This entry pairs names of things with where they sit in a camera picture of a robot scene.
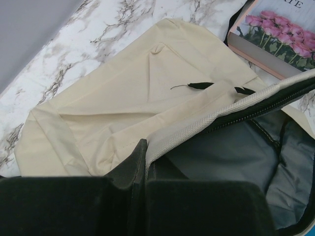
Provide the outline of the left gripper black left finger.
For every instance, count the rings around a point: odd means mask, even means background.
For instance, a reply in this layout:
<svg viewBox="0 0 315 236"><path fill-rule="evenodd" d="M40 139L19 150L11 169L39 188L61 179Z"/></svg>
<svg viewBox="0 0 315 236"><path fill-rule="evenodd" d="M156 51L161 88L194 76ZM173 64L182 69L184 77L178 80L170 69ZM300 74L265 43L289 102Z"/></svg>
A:
<svg viewBox="0 0 315 236"><path fill-rule="evenodd" d="M1 235L143 236L146 151L142 139L102 177L1 178Z"/></svg>

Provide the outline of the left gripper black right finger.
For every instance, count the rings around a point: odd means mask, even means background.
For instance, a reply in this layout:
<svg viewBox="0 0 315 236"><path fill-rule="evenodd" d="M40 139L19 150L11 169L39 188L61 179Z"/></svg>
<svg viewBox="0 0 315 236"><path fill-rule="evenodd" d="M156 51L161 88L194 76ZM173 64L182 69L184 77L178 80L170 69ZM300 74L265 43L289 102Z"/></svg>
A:
<svg viewBox="0 0 315 236"><path fill-rule="evenodd" d="M180 179L162 166L165 179L145 184L144 160L134 161L141 215L136 236L275 236L260 189L243 181Z"/></svg>

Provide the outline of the beige canvas student bag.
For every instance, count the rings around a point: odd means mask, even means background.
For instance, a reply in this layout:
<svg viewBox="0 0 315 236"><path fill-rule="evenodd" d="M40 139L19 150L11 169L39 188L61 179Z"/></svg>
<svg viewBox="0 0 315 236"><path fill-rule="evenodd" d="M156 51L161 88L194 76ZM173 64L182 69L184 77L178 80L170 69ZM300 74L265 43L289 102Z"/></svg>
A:
<svg viewBox="0 0 315 236"><path fill-rule="evenodd" d="M22 177L102 177L147 141L145 184L243 181L277 236L315 224L315 136L291 103L309 70L267 86L207 29L164 19L107 63L34 107L15 148Z"/></svg>

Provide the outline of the white flower cover book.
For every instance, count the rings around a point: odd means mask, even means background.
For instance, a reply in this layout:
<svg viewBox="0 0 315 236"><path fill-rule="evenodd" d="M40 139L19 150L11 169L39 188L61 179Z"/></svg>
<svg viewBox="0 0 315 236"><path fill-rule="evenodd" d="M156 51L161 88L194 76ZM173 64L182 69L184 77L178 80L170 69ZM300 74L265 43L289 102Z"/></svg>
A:
<svg viewBox="0 0 315 236"><path fill-rule="evenodd" d="M236 54L286 79L315 67L315 2L252 0L227 35Z"/></svg>

